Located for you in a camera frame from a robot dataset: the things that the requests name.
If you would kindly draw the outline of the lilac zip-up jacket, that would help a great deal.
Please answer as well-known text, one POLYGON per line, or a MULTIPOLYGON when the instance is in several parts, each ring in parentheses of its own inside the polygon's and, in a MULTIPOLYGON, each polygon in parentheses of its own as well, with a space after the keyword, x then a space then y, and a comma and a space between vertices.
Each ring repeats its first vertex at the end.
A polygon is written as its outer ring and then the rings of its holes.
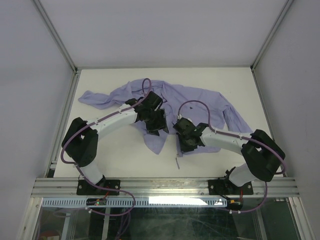
POLYGON ((202 88, 170 84, 163 80, 152 80, 143 83, 142 79, 129 81, 114 89, 110 94, 85 91, 79 102, 104 110, 114 104, 123 105, 125 101, 144 96, 148 88, 163 100, 169 134, 175 135, 173 125, 177 115, 188 117, 195 125, 210 123, 212 127, 223 129, 227 127, 232 132, 252 133, 251 128, 234 108, 234 106, 217 91, 202 88))

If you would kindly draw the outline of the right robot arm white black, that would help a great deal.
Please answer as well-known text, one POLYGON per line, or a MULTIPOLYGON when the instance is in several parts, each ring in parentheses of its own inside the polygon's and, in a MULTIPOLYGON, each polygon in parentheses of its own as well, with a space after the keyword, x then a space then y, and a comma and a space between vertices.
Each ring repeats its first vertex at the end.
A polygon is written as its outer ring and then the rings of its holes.
POLYGON ((214 129, 207 123, 195 126, 184 117, 173 128, 182 153, 192 152, 198 147, 214 147, 234 152, 244 158, 244 164, 226 172, 223 187, 230 194, 254 180, 270 182, 274 175, 279 174, 279 167, 284 165, 285 153, 263 130, 242 134, 214 129))

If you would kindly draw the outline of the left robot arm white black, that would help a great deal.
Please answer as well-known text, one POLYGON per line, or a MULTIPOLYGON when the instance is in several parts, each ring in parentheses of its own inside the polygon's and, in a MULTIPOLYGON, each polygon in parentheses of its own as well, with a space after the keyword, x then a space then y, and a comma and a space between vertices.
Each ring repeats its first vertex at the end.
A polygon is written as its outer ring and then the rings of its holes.
POLYGON ((103 192, 106 178, 95 163, 99 140, 108 134, 136 122, 145 124, 146 133, 159 136, 160 130, 168 133, 165 110, 161 108, 163 100, 153 91, 139 99, 131 98, 122 104, 119 109, 105 117, 92 120, 75 118, 68 128, 62 141, 61 161, 67 154, 74 165, 87 181, 87 188, 93 194, 103 192))

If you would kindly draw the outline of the black orange power connector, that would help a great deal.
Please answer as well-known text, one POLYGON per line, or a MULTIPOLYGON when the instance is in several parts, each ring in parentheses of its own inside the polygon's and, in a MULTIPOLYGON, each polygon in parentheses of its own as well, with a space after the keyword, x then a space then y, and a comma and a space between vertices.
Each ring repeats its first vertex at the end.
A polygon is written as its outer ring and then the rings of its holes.
POLYGON ((243 200, 242 199, 230 199, 227 200, 226 209, 233 210, 233 211, 240 211, 243 207, 243 200))

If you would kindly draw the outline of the small black circuit board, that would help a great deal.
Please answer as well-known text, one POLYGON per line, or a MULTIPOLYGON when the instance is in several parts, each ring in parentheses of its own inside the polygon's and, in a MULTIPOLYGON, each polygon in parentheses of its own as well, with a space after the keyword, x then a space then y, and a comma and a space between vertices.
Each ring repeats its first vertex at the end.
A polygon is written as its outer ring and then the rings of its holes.
POLYGON ((88 198, 86 200, 87 206, 106 206, 107 198, 88 198))

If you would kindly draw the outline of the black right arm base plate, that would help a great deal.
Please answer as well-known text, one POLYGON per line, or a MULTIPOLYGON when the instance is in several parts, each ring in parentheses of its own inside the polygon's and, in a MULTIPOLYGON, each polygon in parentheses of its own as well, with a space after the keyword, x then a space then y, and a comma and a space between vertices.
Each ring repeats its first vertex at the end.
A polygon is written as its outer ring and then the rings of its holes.
POLYGON ((229 180, 226 180, 224 178, 217 178, 217 179, 209 179, 207 183, 208 183, 209 195, 250 196, 254 194, 251 182, 247 182, 243 186, 236 186, 233 183, 231 183, 229 180))

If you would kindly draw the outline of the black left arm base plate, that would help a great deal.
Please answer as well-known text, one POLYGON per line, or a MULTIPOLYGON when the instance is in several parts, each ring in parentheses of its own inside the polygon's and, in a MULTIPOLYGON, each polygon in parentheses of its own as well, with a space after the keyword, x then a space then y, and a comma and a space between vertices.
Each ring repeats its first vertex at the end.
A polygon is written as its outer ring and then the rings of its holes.
POLYGON ((93 186, 85 179, 78 181, 76 194, 78 196, 118 196, 120 193, 117 191, 121 187, 121 181, 119 179, 102 179, 97 183, 97 186, 93 186))

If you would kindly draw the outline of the right aluminium side rail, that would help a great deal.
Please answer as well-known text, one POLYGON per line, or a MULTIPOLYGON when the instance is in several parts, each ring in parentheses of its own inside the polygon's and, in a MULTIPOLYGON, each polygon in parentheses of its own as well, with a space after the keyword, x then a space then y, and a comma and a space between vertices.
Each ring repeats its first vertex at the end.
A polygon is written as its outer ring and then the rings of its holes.
MULTIPOLYGON (((256 86, 256 89, 257 89, 257 92, 258 92, 258 95, 259 95, 259 98, 260 98, 260 102, 261 102, 262 108, 263 108, 263 112, 264 112, 265 119, 266 119, 266 122, 267 122, 268 130, 269 130, 269 135, 272 138, 272 140, 275 140, 274 135, 273 135, 273 131, 272 131, 272 127, 271 127, 271 123, 270 123, 270 119, 269 119, 269 115, 268 115, 268 111, 267 111, 266 104, 265 104, 266 102, 265 102, 265 99, 264 99, 263 94, 262 94, 262 90, 261 90, 261 88, 259 86, 255 71, 251 69, 251 73, 252 73, 252 76, 253 76, 253 79, 254 79, 254 82, 255 82, 255 86, 256 86)), ((278 176, 282 176, 282 177, 287 177, 285 167, 283 167, 283 165, 280 165, 280 169, 281 169, 281 171, 277 175, 278 176)))

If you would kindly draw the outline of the aluminium side rail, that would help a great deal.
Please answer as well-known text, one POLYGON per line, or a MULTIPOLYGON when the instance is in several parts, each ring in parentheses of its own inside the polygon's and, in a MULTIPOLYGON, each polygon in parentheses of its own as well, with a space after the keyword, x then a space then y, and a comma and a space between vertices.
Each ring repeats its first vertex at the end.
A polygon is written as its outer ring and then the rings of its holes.
POLYGON ((75 97, 75 93, 77 90, 80 74, 81 74, 81 70, 77 69, 72 75, 72 79, 68 87, 67 95, 63 102, 62 112, 59 117, 59 122, 54 135, 54 140, 46 160, 47 167, 43 174, 45 178, 48 176, 51 170, 51 165, 57 162, 58 155, 60 154, 61 143, 64 138, 64 132, 68 123, 68 119, 69 119, 70 111, 72 108, 73 100, 75 97))
MULTIPOLYGON (((269 119, 269 115, 268 115, 268 111, 267 111, 266 104, 265 104, 266 102, 265 102, 265 99, 264 99, 263 94, 262 94, 262 90, 261 90, 261 88, 259 86, 255 71, 251 69, 251 73, 252 73, 252 76, 253 76, 253 79, 254 79, 254 82, 255 82, 255 86, 256 86, 256 89, 257 89, 257 92, 258 92, 258 95, 259 95, 259 98, 260 98, 260 102, 261 102, 262 108, 263 108, 263 112, 264 112, 265 119, 266 119, 266 122, 267 122, 268 130, 269 130, 269 135, 272 138, 272 140, 275 140, 274 135, 273 135, 273 131, 272 131, 272 127, 271 127, 271 123, 270 123, 270 119, 269 119)), ((280 165, 280 169, 281 169, 281 171, 277 175, 278 176, 282 176, 282 177, 287 177, 285 167, 283 167, 283 165, 280 165)))

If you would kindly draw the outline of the aluminium front frame rail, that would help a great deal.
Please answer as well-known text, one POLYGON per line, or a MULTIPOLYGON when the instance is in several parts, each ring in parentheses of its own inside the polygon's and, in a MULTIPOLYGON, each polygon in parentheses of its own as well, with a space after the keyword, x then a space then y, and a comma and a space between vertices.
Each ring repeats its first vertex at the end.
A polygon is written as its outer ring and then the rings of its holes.
MULTIPOLYGON (((269 198, 299 197, 296 181, 292 177, 274 177, 269 183, 255 180, 246 183, 237 190, 224 189, 217 180, 200 178, 112 178, 107 184, 113 189, 120 189, 121 197, 128 197, 130 192, 137 198, 148 196, 186 196, 213 197, 225 195, 237 198, 269 198)), ((104 195, 103 191, 89 186, 84 180, 72 177, 37 178, 31 196, 45 197, 80 197, 104 195)))

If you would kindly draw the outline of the left aluminium side rail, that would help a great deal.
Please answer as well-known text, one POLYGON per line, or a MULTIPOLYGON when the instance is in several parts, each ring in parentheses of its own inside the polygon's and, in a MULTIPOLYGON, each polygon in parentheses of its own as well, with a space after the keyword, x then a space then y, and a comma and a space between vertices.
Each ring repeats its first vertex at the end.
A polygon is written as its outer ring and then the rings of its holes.
POLYGON ((67 95, 63 102, 62 112, 59 117, 59 122, 54 135, 54 140, 46 160, 47 167, 43 174, 45 178, 48 176, 51 170, 51 165, 57 162, 58 155, 60 154, 61 143, 64 138, 64 132, 68 123, 68 119, 69 119, 70 111, 72 108, 73 100, 75 97, 75 93, 77 90, 80 74, 81 74, 81 70, 77 69, 72 75, 72 79, 68 87, 67 95))

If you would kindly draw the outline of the left aluminium corner post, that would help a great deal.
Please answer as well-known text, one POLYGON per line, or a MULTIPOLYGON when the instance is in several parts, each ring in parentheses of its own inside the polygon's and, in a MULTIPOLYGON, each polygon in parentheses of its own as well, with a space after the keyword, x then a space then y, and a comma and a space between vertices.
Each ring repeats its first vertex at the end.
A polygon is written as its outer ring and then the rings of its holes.
POLYGON ((31 0, 32 4, 34 5, 34 8, 40 15, 44 25, 46 26, 49 34, 51 35, 52 39, 54 40, 55 44, 57 45, 57 48, 59 49, 60 53, 62 54, 63 58, 69 65, 69 67, 72 69, 73 72, 77 72, 78 68, 76 67, 76 64, 72 60, 71 55, 69 54, 65 44, 63 43, 57 29, 55 28, 49 14, 47 13, 44 5, 40 0, 31 0))

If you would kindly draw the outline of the aluminium corner post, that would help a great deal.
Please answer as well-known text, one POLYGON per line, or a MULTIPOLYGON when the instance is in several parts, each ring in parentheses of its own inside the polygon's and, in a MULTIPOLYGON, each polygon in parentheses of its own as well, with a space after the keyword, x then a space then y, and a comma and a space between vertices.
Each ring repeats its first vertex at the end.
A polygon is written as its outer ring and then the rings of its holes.
POLYGON ((69 54, 65 44, 63 43, 57 29, 55 28, 49 14, 47 13, 44 5, 40 0, 31 0, 32 4, 34 5, 34 8, 40 15, 44 25, 46 26, 49 34, 51 35, 52 39, 54 40, 55 44, 57 45, 57 48, 59 49, 60 53, 62 54, 63 58, 69 65, 69 67, 72 69, 73 72, 77 72, 78 68, 76 67, 76 64, 72 60, 71 55, 69 54))
POLYGON ((266 53, 268 47, 270 46, 272 40, 276 36, 279 28, 281 27, 284 19, 286 18, 287 14, 289 13, 292 5, 295 3, 295 0, 286 0, 284 2, 284 5, 282 6, 279 14, 277 15, 270 31, 268 32, 262 46, 260 47, 258 54, 254 58, 254 61, 250 65, 250 69, 252 72, 254 72, 260 63, 261 59, 263 58, 264 54, 266 53))

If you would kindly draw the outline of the right aluminium corner post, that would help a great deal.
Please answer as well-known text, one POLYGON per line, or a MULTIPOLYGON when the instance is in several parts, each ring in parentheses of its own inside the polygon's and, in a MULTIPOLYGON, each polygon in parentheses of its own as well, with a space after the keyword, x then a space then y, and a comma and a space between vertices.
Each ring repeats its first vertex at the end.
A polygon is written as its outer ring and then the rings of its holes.
POLYGON ((266 53, 268 47, 270 46, 272 40, 276 36, 279 28, 281 27, 284 19, 286 18, 287 14, 289 13, 292 5, 295 3, 295 0, 286 0, 284 2, 284 5, 282 6, 279 14, 277 15, 270 31, 268 32, 262 46, 260 47, 258 54, 254 58, 254 61, 250 65, 250 69, 252 72, 254 72, 260 63, 261 59, 263 58, 264 54, 266 53))

